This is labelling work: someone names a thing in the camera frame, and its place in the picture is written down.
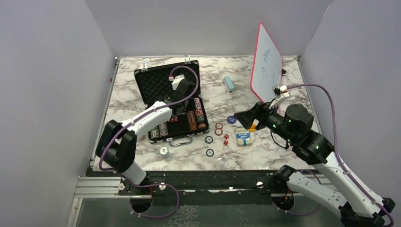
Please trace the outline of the pink framed whiteboard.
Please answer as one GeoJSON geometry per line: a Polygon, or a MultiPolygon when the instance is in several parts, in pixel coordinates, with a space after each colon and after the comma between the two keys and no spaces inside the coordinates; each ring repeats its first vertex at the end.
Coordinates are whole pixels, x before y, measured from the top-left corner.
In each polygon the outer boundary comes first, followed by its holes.
{"type": "Polygon", "coordinates": [[[258,26],[250,89],[262,102],[271,101],[272,88],[281,84],[283,56],[263,23],[258,26]]]}

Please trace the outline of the white chip stack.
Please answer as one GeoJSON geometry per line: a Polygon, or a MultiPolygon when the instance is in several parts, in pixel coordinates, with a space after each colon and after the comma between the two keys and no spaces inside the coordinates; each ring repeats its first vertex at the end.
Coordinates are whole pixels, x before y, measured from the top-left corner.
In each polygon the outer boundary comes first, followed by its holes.
{"type": "Polygon", "coordinates": [[[159,153],[163,158],[169,158],[170,157],[170,151],[167,147],[161,147],[159,149],[159,153]]]}

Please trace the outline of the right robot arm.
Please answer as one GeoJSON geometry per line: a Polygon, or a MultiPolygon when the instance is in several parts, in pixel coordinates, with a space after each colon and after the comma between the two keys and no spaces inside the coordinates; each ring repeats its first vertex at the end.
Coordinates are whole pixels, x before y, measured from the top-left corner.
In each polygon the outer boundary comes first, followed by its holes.
{"type": "Polygon", "coordinates": [[[323,174],[336,190],[310,181],[294,168],[284,165],[275,174],[273,187],[278,192],[287,189],[323,205],[337,215],[345,227],[384,227],[384,216],[395,207],[390,198],[383,198],[359,179],[353,177],[334,146],[311,129],[314,117],[303,105],[290,105],[284,116],[270,108],[269,103],[257,102],[246,112],[235,114],[245,128],[258,120],[257,130],[265,127],[287,141],[292,151],[323,174]]]}

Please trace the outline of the blue fifty chip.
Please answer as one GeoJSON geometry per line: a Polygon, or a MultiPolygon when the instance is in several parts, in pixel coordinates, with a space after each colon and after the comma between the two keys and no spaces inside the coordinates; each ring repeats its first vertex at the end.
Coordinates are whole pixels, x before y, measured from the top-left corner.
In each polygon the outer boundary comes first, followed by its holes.
{"type": "Polygon", "coordinates": [[[212,136],[206,136],[204,141],[205,141],[207,144],[211,144],[211,143],[214,141],[214,139],[213,139],[212,136]]]}
{"type": "Polygon", "coordinates": [[[213,149],[207,149],[206,152],[205,152],[205,154],[206,154],[206,156],[208,156],[208,157],[212,157],[212,156],[214,156],[215,152],[214,152],[213,149]]]}

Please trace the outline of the light blue eraser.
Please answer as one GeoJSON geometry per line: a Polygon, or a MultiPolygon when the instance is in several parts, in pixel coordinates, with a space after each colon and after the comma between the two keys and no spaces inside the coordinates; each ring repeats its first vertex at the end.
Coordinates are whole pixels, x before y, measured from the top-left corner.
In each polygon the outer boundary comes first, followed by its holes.
{"type": "Polygon", "coordinates": [[[234,90],[235,90],[235,86],[229,76],[224,76],[224,84],[226,85],[228,93],[233,94],[234,90]]]}

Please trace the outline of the aluminium rail frame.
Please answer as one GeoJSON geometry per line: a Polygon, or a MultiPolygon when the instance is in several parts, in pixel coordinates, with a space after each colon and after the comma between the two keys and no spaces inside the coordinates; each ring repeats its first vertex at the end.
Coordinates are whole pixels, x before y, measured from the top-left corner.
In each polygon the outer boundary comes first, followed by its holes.
{"type": "Polygon", "coordinates": [[[140,191],[112,173],[78,179],[69,227],[339,227],[327,209],[295,195],[294,215],[276,209],[272,171],[151,171],[140,191]]]}

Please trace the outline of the red five chip upper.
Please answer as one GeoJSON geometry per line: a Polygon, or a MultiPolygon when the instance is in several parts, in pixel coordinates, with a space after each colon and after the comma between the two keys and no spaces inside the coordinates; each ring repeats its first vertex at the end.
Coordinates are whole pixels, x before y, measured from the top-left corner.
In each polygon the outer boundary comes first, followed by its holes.
{"type": "Polygon", "coordinates": [[[223,124],[221,122],[218,122],[215,124],[216,129],[223,129],[223,124]]]}

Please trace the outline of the blue fifty chip lower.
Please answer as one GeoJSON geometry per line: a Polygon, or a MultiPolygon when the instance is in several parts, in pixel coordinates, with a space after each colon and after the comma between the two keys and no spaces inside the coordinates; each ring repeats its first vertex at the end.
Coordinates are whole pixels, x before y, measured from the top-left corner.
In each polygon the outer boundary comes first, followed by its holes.
{"type": "Polygon", "coordinates": [[[212,157],[212,156],[214,156],[215,152],[214,152],[213,149],[207,149],[206,152],[205,152],[205,154],[206,154],[206,156],[208,156],[208,157],[212,157]]]}

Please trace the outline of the green chip row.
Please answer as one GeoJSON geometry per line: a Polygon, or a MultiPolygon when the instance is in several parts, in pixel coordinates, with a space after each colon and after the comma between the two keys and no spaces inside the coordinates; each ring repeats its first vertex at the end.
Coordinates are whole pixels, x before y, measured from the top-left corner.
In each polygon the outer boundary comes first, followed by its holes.
{"type": "Polygon", "coordinates": [[[156,126],[150,131],[150,139],[154,140],[160,137],[159,126],[156,126]]]}

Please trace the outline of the blue small blind button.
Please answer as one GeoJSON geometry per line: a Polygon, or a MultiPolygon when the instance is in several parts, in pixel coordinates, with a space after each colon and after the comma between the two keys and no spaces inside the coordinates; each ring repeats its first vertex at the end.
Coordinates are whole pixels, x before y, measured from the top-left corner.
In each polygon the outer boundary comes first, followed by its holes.
{"type": "Polygon", "coordinates": [[[237,119],[233,115],[227,117],[227,123],[235,124],[236,122],[237,122],[237,119]]]}

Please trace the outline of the black poker case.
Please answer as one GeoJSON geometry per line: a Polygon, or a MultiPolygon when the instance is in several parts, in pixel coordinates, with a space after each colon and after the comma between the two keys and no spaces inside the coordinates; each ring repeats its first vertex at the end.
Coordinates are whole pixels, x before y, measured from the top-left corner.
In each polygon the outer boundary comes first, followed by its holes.
{"type": "Polygon", "coordinates": [[[210,126],[201,98],[200,66],[197,60],[134,71],[146,107],[169,105],[172,117],[151,129],[150,143],[192,138],[209,132],[210,126]]]}

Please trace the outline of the blue boxed card deck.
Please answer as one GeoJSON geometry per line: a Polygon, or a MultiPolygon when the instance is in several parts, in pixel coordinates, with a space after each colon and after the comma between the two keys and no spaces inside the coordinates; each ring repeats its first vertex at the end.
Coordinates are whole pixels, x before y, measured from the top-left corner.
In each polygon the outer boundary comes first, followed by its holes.
{"type": "Polygon", "coordinates": [[[245,146],[250,146],[253,143],[250,131],[245,128],[236,128],[235,137],[238,146],[245,147],[245,146]]]}

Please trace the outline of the blue fifty chip upper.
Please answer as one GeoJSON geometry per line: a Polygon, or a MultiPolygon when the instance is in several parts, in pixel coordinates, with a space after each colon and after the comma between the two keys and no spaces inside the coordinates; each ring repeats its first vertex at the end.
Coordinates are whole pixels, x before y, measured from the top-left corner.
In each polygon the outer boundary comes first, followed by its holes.
{"type": "Polygon", "coordinates": [[[212,136],[206,136],[204,141],[205,141],[207,144],[211,144],[211,143],[214,141],[214,139],[213,139],[212,136]]]}

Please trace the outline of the orange big blind button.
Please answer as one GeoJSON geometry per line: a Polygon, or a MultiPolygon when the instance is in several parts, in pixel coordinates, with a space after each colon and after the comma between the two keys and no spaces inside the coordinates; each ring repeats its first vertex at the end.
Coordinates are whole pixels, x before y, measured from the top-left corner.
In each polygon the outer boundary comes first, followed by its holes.
{"type": "Polygon", "coordinates": [[[252,124],[249,131],[251,131],[251,132],[256,131],[256,124],[252,124]]]}

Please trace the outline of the purple red chip row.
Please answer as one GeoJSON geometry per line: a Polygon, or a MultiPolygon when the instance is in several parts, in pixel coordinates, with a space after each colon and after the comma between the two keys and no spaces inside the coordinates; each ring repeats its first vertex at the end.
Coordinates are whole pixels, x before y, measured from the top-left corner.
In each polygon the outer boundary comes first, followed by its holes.
{"type": "Polygon", "coordinates": [[[202,109],[202,105],[201,105],[201,101],[199,98],[195,97],[194,99],[194,104],[195,104],[195,116],[196,116],[196,122],[197,122],[197,126],[198,129],[206,129],[207,128],[207,124],[206,124],[206,120],[205,120],[205,115],[202,109]]]}

